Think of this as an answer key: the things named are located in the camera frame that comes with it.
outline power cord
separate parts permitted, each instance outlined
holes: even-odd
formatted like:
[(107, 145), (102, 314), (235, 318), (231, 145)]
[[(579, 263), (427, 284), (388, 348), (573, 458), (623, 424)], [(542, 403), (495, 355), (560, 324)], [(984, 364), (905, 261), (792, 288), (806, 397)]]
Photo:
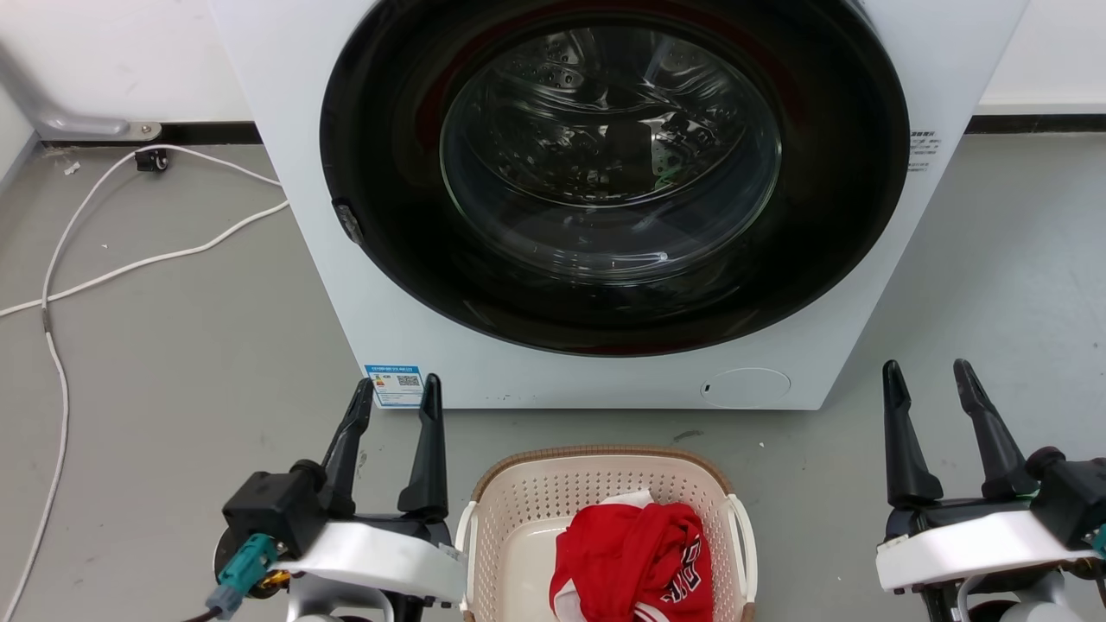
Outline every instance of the power cord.
[[(127, 164), (128, 162), (132, 162), (133, 158), (134, 158), (134, 156), (135, 156), (135, 154), (139, 154), (139, 153), (143, 153), (143, 152), (149, 152), (149, 151), (154, 151), (154, 149), (170, 149), (170, 151), (175, 151), (175, 152), (186, 153), (186, 154), (189, 154), (189, 155), (192, 155), (192, 156), (206, 159), (208, 162), (213, 162), (216, 164), (221, 164), (223, 166), (228, 166), (228, 167), (233, 168), (233, 169), (236, 169), (236, 170), (238, 170), (240, 173), (244, 173), (246, 175), (249, 175), (250, 177), (253, 177), (254, 179), (260, 179), (262, 182), (265, 182), (268, 184), (272, 184), (272, 185), (278, 186), (278, 187), (281, 185), (280, 182), (276, 182), (275, 179), (270, 179), (270, 178), (268, 178), (268, 177), (265, 177), (263, 175), (259, 175), (257, 173), (253, 173), (252, 170), (248, 170), (246, 168), (242, 168), (241, 166), (239, 166), (237, 164), (233, 164), (233, 163), (230, 163), (230, 162), (226, 162), (223, 159), (219, 159), (217, 157), (212, 157), (212, 156), (209, 156), (209, 155), (206, 155), (206, 154), (201, 154), (199, 152), (194, 152), (192, 149), (187, 149), (185, 147), (178, 147), (176, 145), (149, 145), (149, 146), (146, 146), (146, 147), (142, 147), (139, 149), (135, 149), (134, 152), (127, 154), (123, 158), (119, 158), (118, 162), (116, 162), (111, 168), (107, 169), (107, 173), (104, 173), (104, 175), (95, 183), (95, 185), (92, 186), (92, 189), (88, 190), (87, 196), (85, 196), (84, 200), (81, 201), (81, 205), (76, 208), (76, 211), (73, 212), (73, 217), (70, 218), (69, 225), (66, 225), (65, 226), (65, 230), (62, 231), (61, 239), (58, 240), (58, 246), (54, 248), (53, 257), (50, 258), (50, 266), (46, 268), (46, 276), (42, 279), (42, 298), (39, 299), (39, 300), (34, 300), (34, 301), (31, 301), (31, 302), (28, 302), (28, 303), (24, 303), (24, 304), (19, 304), (19, 305), (12, 307), (10, 309), (4, 309), (4, 310), (0, 311), (0, 318), (2, 318), (4, 315), (10, 315), (11, 313), (15, 313), (17, 311), (22, 311), (24, 309), (32, 309), (34, 307), (39, 307), (41, 309), (41, 313), (42, 313), (42, 330), (46, 334), (46, 345), (50, 348), (50, 356), (53, 359), (54, 366), (58, 369), (58, 377), (61, 381), (61, 385), (62, 385), (62, 429), (61, 429), (61, 440), (59, 442), (60, 447), (58, 449), (58, 464), (54, 467), (54, 477), (53, 477), (53, 480), (50, 483), (50, 491), (46, 494), (46, 505), (45, 505), (45, 507), (42, 510), (42, 518), (39, 521), (39, 528), (35, 531), (35, 533), (34, 533), (34, 540), (31, 543), (31, 552), (30, 552), (30, 554), (27, 558), (27, 564), (23, 567), (23, 573), (22, 573), (22, 576), (20, 576), (19, 584), (15, 588), (15, 593), (12, 595), (11, 602), (8, 604), (8, 611), (4, 613), (3, 622), (11, 622), (12, 615), (14, 615), (14, 613), (15, 613), (15, 608), (19, 607), (19, 602), (23, 598), (23, 591), (27, 589), (27, 582), (31, 578), (31, 571), (34, 568), (34, 561), (35, 561), (35, 559), (38, 559), (38, 557), (39, 557), (39, 549), (42, 547), (42, 538), (45, 535), (46, 525), (50, 522), (50, 514), (53, 511), (53, 508), (54, 508), (54, 498), (58, 496), (58, 485), (60, 484), (61, 478), (62, 478), (62, 467), (65, 464), (65, 453), (66, 453), (66, 449), (69, 447), (69, 422), (70, 422), (69, 381), (65, 379), (65, 367), (62, 365), (61, 357), (59, 357), (59, 355), (58, 355), (58, 348), (54, 344), (53, 326), (51, 325), (51, 321), (50, 321), (49, 303), (52, 302), (52, 301), (54, 301), (54, 300), (59, 300), (61, 298), (65, 298), (67, 296), (72, 296), (72, 294), (74, 294), (74, 293), (76, 293), (76, 292), (79, 292), (81, 290), (84, 290), (84, 289), (97, 286), (100, 283), (103, 283), (104, 281), (107, 281), (109, 279), (118, 277), (119, 274), (123, 274), (125, 272), (129, 272), (131, 270), (134, 270), (134, 269), (137, 269), (137, 268), (142, 268), (143, 266), (148, 266), (150, 263), (156, 263), (158, 261), (165, 261), (166, 259), (174, 259), (174, 258), (177, 258), (177, 257), (185, 257), (185, 256), (188, 256), (188, 255), (195, 255), (197, 252), (202, 252), (205, 250), (208, 250), (209, 248), (218, 245), (219, 242), (221, 242), (222, 240), (227, 239), (232, 234), (234, 234), (236, 231), (238, 231), (242, 227), (249, 225), (250, 222), (253, 222), (255, 220), (264, 218), (265, 216), (270, 216), (272, 214), (275, 214), (275, 212), (280, 211), (281, 209), (283, 209), (284, 207), (288, 206), (288, 201), (284, 201), (284, 203), (282, 203), (282, 204), (280, 204), (280, 205), (278, 205), (278, 206), (275, 206), (275, 207), (273, 207), (271, 209), (267, 209), (264, 211), (254, 214), (253, 216), (251, 216), (251, 217), (242, 220), (241, 222), (234, 225), (230, 229), (223, 231), (222, 235), (220, 235), (219, 237), (215, 238), (213, 240), (211, 240), (210, 242), (208, 242), (208, 243), (206, 243), (204, 246), (199, 246), (199, 247), (190, 248), (190, 249), (186, 249), (186, 250), (180, 250), (180, 251), (177, 251), (177, 252), (169, 252), (169, 253), (166, 253), (166, 255), (159, 255), (157, 257), (152, 257), (149, 259), (144, 259), (142, 261), (136, 261), (134, 263), (131, 263), (129, 266), (125, 266), (123, 268), (119, 268), (118, 270), (114, 270), (114, 271), (108, 272), (108, 273), (106, 273), (106, 274), (104, 274), (102, 277), (98, 277), (98, 278), (93, 279), (91, 281), (81, 283), (80, 286), (76, 286), (75, 288), (70, 288), (70, 289), (67, 289), (67, 290), (65, 290), (65, 291), (63, 291), (61, 293), (58, 293), (58, 294), (54, 294), (54, 296), (50, 296), (50, 280), (53, 277), (54, 267), (58, 263), (58, 258), (61, 256), (62, 248), (65, 246), (65, 241), (69, 238), (70, 230), (73, 228), (73, 225), (76, 222), (77, 218), (81, 216), (81, 212), (84, 211), (84, 208), (88, 205), (88, 201), (92, 199), (92, 196), (96, 193), (97, 189), (100, 189), (100, 186), (104, 183), (105, 179), (107, 179), (107, 177), (109, 177), (112, 175), (112, 173), (115, 173), (124, 164)], [(204, 622), (206, 620), (211, 620), (212, 618), (215, 618), (218, 614), (219, 614), (218, 610), (211, 610), (211, 611), (208, 611), (207, 613), (205, 613), (205, 614), (202, 614), (199, 618), (196, 618), (194, 620), (196, 620), (197, 622)]]
[(222, 610), (216, 607), (207, 610), (205, 613), (200, 613), (196, 618), (189, 618), (188, 620), (185, 620), (185, 622), (210, 622), (211, 620), (218, 618), (220, 613), (222, 613)]

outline warning label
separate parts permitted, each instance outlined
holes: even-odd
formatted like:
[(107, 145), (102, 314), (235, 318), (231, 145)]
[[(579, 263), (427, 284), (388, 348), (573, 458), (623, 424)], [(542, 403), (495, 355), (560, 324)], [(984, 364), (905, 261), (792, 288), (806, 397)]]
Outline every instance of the warning label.
[(926, 173), (933, 163), (933, 156), (941, 148), (941, 139), (937, 132), (910, 132), (910, 163), (907, 173)]
[(422, 402), (422, 374), (414, 365), (365, 365), (382, 408), (417, 408)]

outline basket handle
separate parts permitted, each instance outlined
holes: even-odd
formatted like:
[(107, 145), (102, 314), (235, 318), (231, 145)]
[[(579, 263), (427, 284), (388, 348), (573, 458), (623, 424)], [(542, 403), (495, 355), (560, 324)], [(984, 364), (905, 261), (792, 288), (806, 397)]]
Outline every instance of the basket handle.
[(727, 512), (730, 515), (733, 554), (741, 560), (738, 567), (738, 590), (745, 602), (757, 600), (757, 540), (753, 538), (752, 521), (745, 506), (737, 495), (727, 497)]
[(465, 598), (461, 599), (460, 610), (469, 610), (469, 601), (472, 600), (472, 574), (476, 567), (477, 556), (472, 554), (470, 542), (477, 538), (477, 502), (469, 501), (461, 511), (461, 519), (457, 522), (457, 548), (469, 558), (468, 577), (466, 578)]

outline floor stain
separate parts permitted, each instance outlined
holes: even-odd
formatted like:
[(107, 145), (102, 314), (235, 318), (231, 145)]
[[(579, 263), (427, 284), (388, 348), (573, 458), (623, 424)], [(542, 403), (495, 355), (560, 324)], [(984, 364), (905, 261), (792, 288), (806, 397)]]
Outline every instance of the floor stain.
[(687, 432), (681, 432), (672, 437), (672, 443), (679, 443), (685, 438), (691, 438), (692, 436), (702, 436), (701, 429), (689, 429)]

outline energy label sticker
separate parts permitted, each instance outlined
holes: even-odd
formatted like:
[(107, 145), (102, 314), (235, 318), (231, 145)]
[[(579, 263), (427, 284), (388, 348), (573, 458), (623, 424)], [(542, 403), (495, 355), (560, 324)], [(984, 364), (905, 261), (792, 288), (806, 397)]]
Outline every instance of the energy label sticker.
[(417, 366), (365, 365), (365, 371), (382, 408), (418, 408), (422, 403), (422, 374)]

